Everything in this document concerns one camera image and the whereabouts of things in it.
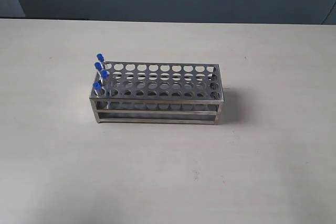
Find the blue cap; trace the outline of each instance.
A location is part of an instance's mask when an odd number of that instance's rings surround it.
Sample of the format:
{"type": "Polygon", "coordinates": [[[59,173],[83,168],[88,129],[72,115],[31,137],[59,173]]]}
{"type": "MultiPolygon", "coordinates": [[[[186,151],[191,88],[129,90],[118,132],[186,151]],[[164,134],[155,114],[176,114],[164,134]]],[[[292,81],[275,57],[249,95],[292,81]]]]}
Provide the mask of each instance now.
{"type": "Polygon", "coordinates": [[[100,71],[100,70],[103,69],[103,67],[101,66],[100,62],[96,62],[96,63],[94,64],[94,66],[95,66],[95,68],[96,68],[98,71],[100,71]]]}
{"type": "Polygon", "coordinates": [[[97,54],[97,58],[99,61],[104,61],[104,56],[102,54],[97,54]]]}
{"type": "Polygon", "coordinates": [[[103,79],[106,79],[107,76],[109,76],[109,73],[108,73],[106,70],[103,70],[103,71],[101,72],[101,77],[102,77],[103,79]]]}
{"type": "Polygon", "coordinates": [[[101,90],[101,85],[99,84],[99,82],[95,82],[95,83],[93,84],[93,88],[94,88],[95,90],[101,90]]]}

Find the stainless steel test tube rack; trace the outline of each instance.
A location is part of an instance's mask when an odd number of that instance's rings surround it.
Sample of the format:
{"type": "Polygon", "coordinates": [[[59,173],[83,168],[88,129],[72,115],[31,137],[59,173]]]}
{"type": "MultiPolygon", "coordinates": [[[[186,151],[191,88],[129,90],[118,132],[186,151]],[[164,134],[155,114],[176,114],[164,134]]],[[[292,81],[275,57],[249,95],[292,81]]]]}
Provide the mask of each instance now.
{"type": "Polygon", "coordinates": [[[224,93],[217,64],[106,61],[105,69],[104,94],[90,93],[97,123],[218,124],[224,93]]]}

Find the white table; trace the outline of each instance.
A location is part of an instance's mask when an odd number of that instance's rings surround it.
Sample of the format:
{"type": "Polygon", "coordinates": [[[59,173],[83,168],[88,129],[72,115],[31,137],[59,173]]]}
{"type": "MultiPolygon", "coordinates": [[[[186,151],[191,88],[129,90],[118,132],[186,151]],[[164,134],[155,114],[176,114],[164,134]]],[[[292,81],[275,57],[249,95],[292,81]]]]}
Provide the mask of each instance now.
{"type": "Polygon", "coordinates": [[[0,223],[335,223],[336,26],[0,20],[0,223]],[[108,60],[213,62],[223,124],[97,124],[108,60]]]}

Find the rack top plate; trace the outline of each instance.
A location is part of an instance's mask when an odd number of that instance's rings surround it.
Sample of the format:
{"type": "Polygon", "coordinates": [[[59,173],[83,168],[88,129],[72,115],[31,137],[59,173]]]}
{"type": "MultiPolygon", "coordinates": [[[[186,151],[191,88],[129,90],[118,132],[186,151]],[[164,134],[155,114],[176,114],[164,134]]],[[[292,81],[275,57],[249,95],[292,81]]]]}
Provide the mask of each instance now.
{"type": "Polygon", "coordinates": [[[106,93],[91,98],[224,102],[218,64],[106,63],[106,93]]]}

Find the metal rack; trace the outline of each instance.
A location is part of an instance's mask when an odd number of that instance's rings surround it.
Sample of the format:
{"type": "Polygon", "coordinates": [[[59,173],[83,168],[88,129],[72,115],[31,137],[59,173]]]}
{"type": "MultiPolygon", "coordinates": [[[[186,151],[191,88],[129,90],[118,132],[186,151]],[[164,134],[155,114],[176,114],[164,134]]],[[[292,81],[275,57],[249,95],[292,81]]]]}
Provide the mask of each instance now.
{"type": "Polygon", "coordinates": [[[217,64],[107,61],[105,69],[104,94],[90,94],[97,123],[218,124],[224,93],[217,64]]]}

